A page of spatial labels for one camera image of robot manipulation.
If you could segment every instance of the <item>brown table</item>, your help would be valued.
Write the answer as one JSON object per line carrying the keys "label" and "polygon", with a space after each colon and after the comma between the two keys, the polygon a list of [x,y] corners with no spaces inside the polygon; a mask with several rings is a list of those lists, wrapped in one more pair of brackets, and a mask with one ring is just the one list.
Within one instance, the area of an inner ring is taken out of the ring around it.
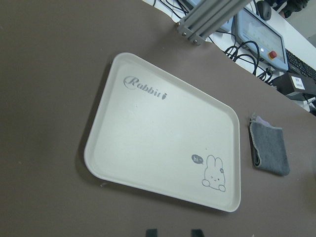
{"label": "brown table", "polygon": [[[226,213],[92,176],[83,149],[111,61],[131,52],[231,106],[241,203]],[[194,46],[140,0],[0,3],[0,236],[315,236],[316,117],[228,59]],[[252,166],[249,116],[283,128],[291,172]]]}

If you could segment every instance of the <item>screen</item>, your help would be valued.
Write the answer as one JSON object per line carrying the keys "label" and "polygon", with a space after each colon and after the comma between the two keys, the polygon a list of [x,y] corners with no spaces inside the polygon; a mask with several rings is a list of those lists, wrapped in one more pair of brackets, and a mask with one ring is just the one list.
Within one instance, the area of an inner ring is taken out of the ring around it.
{"label": "screen", "polygon": [[242,31],[248,36],[247,38],[251,38],[251,40],[255,41],[259,45],[259,48],[262,46],[267,49],[267,53],[275,51],[277,58],[285,63],[282,48],[282,38],[268,26],[254,17],[250,12],[245,9],[242,11],[244,13],[242,15]]}

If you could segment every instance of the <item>white tray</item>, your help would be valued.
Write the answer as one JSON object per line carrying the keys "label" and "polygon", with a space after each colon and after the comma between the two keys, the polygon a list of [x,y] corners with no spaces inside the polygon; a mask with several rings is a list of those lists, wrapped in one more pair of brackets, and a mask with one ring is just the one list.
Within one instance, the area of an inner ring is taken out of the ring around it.
{"label": "white tray", "polygon": [[236,113],[130,53],[112,63],[84,160],[101,179],[228,212],[240,203]]}

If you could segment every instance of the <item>gray cloth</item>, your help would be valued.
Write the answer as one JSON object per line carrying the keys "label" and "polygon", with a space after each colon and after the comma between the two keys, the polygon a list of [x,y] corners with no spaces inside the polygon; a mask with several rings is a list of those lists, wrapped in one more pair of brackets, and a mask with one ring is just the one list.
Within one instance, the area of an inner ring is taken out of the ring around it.
{"label": "gray cloth", "polygon": [[288,175],[290,167],[287,162],[283,131],[273,127],[259,116],[252,117],[250,134],[253,143],[253,165],[278,175]]}

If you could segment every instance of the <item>black mouse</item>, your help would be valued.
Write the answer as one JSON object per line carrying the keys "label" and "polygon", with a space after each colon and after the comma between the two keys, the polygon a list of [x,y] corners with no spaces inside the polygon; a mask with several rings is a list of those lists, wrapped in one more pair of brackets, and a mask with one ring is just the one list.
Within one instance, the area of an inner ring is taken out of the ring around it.
{"label": "black mouse", "polygon": [[272,11],[270,5],[266,1],[258,1],[257,8],[260,17],[265,21],[269,21],[271,18]]}

